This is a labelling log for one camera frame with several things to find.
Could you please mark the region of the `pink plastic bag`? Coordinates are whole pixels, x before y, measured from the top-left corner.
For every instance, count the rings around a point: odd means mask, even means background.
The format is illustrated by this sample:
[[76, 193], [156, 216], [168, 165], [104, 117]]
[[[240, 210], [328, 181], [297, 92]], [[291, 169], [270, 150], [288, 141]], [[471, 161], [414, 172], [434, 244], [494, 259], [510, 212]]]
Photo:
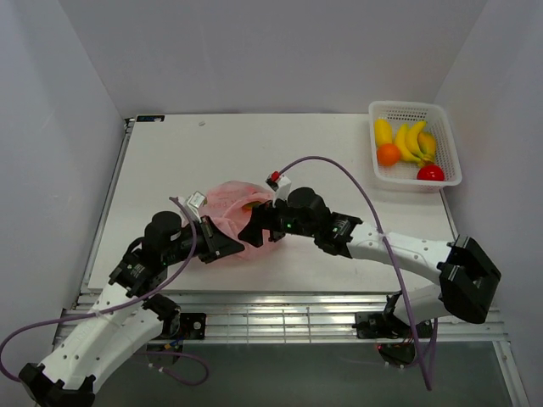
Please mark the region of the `pink plastic bag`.
[[238, 234], [249, 222], [252, 211], [243, 211], [242, 206], [272, 200], [273, 192], [249, 182], [228, 181], [211, 188], [206, 197], [207, 204], [199, 211], [200, 215], [209, 216], [222, 232], [239, 242]]

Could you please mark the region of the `orange fake orange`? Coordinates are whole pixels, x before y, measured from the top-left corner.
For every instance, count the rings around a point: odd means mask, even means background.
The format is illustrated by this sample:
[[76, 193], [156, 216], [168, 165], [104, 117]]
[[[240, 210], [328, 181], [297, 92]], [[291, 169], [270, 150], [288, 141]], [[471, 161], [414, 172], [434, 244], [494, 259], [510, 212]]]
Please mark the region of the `orange fake orange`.
[[377, 149], [378, 163], [384, 167], [396, 165], [401, 159], [401, 152], [393, 143], [385, 143]]

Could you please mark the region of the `yellow fake banana bunch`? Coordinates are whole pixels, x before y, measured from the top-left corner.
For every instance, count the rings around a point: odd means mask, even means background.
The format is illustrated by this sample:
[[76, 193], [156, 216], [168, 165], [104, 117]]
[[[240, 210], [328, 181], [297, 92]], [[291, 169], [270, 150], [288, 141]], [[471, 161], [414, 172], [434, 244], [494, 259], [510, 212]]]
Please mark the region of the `yellow fake banana bunch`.
[[418, 145], [417, 137], [426, 126], [425, 120], [420, 120], [414, 125], [404, 123], [400, 126], [396, 133], [394, 144], [401, 152], [401, 160], [411, 164], [417, 164], [423, 167], [434, 162], [429, 162], [423, 159], [423, 153]]

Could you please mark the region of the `red orange fake fruit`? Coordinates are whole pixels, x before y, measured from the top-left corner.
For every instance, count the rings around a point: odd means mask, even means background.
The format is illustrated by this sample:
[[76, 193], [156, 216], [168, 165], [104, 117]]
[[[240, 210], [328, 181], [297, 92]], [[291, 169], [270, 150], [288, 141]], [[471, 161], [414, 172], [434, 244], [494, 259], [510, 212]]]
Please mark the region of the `red orange fake fruit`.
[[417, 173], [419, 181], [445, 181], [444, 171], [436, 164], [423, 166]]

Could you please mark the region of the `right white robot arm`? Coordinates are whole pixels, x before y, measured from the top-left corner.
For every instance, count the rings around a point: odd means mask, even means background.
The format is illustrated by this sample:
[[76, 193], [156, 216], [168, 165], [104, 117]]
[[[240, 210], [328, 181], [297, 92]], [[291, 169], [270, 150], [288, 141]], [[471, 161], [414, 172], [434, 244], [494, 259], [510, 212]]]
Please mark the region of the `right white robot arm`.
[[501, 279], [471, 237], [447, 242], [383, 234], [357, 217], [331, 211], [309, 187], [254, 207], [238, 237], [258, 248], [286, 234], [310, 237], [327, 254], [397, 266], [428, 280], [426, 287], [389, 296], [383, 326], [394, 337], [404, 336], [414, 324], [447, 315], [484, 323]]

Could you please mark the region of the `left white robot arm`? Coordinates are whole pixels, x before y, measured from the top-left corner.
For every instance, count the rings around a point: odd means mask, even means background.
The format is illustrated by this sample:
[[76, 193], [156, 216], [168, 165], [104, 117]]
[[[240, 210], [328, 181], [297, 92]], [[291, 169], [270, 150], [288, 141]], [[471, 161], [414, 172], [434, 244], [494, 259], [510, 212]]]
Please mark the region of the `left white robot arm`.
[[19, 379], [40, 406], [90, 406], [103, 382], [146, 342], [174, 337], [180, 308], [157, 288], [169, 266], [198, 257], [210, 263], [244, 250], [204, 216], [184, 225], [162, 211], [127, 248], [109, 281], [72, 333]]

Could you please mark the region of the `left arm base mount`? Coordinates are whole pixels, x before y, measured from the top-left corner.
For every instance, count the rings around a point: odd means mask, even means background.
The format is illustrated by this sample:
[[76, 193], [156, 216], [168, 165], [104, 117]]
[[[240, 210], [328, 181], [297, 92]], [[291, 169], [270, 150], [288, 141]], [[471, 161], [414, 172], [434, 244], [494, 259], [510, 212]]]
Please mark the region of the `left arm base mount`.
[[205, 338], [206, 313], [182, 311], [161, 294], [146, 299], [143, 309], [150, 310], [161, 323], [160, 334], [145, 347], [144, 353], [151, 361], [173, 365], [181, 358], [185, 341]]

